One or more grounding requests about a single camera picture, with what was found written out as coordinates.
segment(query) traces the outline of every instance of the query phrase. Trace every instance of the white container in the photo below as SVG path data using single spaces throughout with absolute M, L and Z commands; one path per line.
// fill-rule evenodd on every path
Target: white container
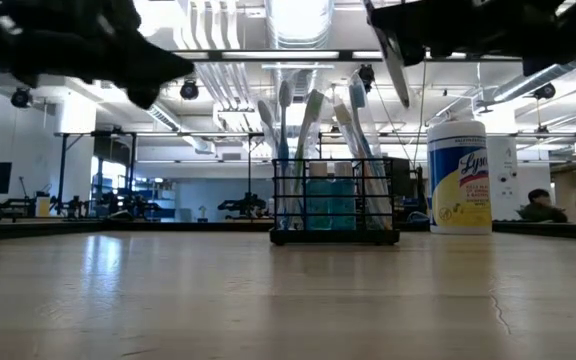
M 450 121 L 428 130 L 430 230 L 439 234 L 492 232 L 486 128 Z

